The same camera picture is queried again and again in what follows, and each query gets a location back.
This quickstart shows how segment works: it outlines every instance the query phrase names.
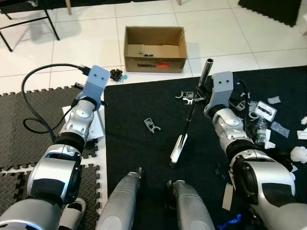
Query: white tile floor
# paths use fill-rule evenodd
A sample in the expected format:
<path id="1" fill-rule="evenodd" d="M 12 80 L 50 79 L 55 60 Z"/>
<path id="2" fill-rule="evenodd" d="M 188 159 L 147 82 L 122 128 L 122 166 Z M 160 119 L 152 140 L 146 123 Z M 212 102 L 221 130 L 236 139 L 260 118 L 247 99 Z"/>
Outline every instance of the white tile floor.
<path id="1" fill-rule="evenodd" d="M 238 6 L 238 0 L 176 0 L 131 2 L 115 5 L 75 7 L 49 11 L 60 41 L 46 21 L 36 21 L 3 30 L 14 52 L 0 41 L 0 93 L 18 92 L 32 69 L 51 63 L 100 65 L 122 69 L 127 84 L 200 75 L 207 58 L 214 59 L 211 73 L 231 70 L 267 69 L 307 65 L 307 36 L 268 17 Z M 301 11 L 307 11 L 307 0 Z M 39 17 L 41 11 L 13 13 L 14 22 Z M 0 26 L 9 24 L 0 15 Z M 188 60 L 181 74 L 126 73 L 123 40 L 126 25 L 184 26 Z M 28 90 L 84 83 L 85 76 L 70 68 L 53 68 L 35 74 Z M 97 158 L 84 163 L 101 165 L 102 198 L 106 202 L 106 147 L 99 142 Z"/>

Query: blue object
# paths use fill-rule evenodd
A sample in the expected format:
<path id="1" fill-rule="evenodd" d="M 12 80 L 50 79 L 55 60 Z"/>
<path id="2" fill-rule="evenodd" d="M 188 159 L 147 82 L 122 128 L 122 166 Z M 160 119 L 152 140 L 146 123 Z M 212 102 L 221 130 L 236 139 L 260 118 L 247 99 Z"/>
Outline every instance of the blue object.
<path id="1" fill-rule="evenodd" d="M 235 223 L 241 222 L 241 220 L 242 220 L 242 215 L 238 214 L 236 215 L 236 219 L 229 220 L 224 225 L 218 225 L 217 227 L 219 230 L 223 230 L 224 228 L 226 228 L 228 224 L 235 224 Z"/>
<path id="2" fill-rule="evenodd" d="M 101 95 L 109 80 L 110 72 L 99 66 L 93 66 L 88 74 L 83 91 L 77 96 L 77 99 L 84 97 L 92 98 L 96 102 L 95 111 L 100 108 Z"/>

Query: plastic bottle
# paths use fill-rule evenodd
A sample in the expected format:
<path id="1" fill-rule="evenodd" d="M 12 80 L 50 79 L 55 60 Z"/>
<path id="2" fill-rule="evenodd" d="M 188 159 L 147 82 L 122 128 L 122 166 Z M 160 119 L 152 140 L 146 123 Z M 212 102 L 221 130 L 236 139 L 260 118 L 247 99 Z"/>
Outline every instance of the plastic bottle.
<path id="1" fill-rule="evenodd" d="M 257 122 L 257 137 L 255 140 L 256 145 L 265 144 L 265 130 L 267 129 L 267 127 L 267 122 L 262 116 L 260 116 Z"/>

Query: cardboard box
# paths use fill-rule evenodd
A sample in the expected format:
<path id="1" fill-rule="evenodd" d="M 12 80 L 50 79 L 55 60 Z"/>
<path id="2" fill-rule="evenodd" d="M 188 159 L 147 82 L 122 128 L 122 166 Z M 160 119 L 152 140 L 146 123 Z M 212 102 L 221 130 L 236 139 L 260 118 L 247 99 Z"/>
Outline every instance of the cardboard box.
<path id="1" fill-rule="evenodd" d="M 127 26 L 126 71 L 181 73 L 187 59 L 183 27 Z"/>

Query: red label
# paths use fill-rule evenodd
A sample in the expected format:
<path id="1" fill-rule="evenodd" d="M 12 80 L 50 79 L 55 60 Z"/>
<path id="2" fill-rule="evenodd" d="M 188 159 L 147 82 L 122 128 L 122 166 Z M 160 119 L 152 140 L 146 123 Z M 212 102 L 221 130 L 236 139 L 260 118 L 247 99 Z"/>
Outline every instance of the red label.
<path id="1" fill-rule="evenodd" d="M 169 69 L 169 63 L 158 63 L 157 69 Z"/>

